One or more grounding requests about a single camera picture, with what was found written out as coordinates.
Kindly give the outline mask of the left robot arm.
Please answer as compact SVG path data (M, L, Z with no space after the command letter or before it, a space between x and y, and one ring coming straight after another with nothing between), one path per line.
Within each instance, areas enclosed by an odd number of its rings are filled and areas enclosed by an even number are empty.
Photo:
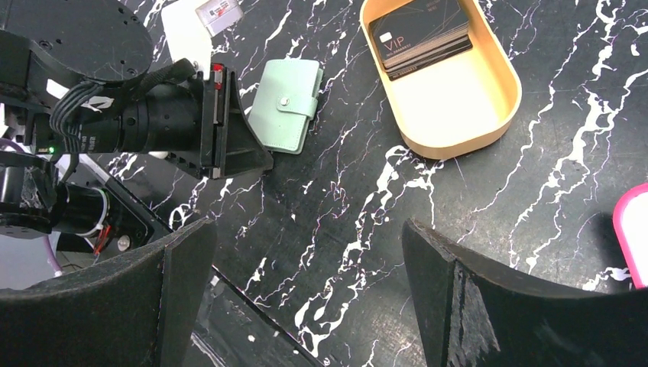
M164 226L119 183L70 183L83 158L155 153L195 178L270 170L241 110L235 72L212 38L236 1L176 1L161 12L172 63L153 70L141 19L118 1L1 3L1 232L85 239L95 255L147 244Z

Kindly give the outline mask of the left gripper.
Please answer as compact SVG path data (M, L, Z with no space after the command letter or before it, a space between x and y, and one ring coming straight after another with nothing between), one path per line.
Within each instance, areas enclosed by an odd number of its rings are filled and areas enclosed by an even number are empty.
M165 160L197 178L219 178L220 158L223 178L260 175L274 167L271 153L241 106L234 70L226 75L216 71L207 80L198 77L155 86L116 117L83 125L80 150L84 154L163 152Z

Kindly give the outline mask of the mint green card holder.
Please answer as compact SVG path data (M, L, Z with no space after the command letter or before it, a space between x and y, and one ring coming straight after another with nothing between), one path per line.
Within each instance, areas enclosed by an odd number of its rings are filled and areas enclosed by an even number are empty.
M270 151L300 154L318 106L323 69L317 60L266 62L248 115L259 141Z

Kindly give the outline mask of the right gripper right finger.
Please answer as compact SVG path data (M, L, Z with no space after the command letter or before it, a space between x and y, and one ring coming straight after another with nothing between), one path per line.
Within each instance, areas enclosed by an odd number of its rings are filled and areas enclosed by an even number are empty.
M414 219L401 243L429 366L645 366L647 291L584 291L510 268Z

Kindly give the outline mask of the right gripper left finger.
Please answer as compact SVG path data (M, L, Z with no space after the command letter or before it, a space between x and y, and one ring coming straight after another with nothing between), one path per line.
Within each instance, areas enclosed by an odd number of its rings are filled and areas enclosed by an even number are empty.
M215 255L211 219L1 292L3 366L180 366Z

